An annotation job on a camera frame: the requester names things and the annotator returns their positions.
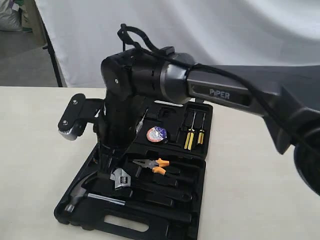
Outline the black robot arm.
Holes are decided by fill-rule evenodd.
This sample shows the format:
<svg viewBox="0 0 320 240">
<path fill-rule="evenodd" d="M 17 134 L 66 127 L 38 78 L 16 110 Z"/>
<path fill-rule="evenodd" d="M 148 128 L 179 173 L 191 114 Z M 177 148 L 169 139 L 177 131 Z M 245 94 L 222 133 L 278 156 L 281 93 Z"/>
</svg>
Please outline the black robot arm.
<svg viewBox="0 0 320 240">
<path fill-rule="evenodd" d="M 259 116 L 280 154 L 295 147 L 299 176 L 319 193 L 319 66 L 204 65 L 187 53 L 129 49 L 105 58 L 100 71 L 109 122 L 138 98 L 175 104 L 193 98 Z"/>
</svg>

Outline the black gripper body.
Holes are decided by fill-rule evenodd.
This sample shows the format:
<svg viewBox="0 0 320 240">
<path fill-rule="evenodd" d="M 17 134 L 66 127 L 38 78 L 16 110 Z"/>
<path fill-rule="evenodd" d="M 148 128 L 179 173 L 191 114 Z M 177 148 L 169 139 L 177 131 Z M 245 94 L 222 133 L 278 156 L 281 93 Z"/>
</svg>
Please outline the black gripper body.
<svg viewBox="0 0 320 240">
<path fill-rule="evenodd" d="M 115 94 L 106 93 L 97 124 L 101 153 L 127 150 L 137 135 L 136 128 L 147 103 L 148 99 L 144 96 L 129 96 L 121 101 Z"/>
</svg>

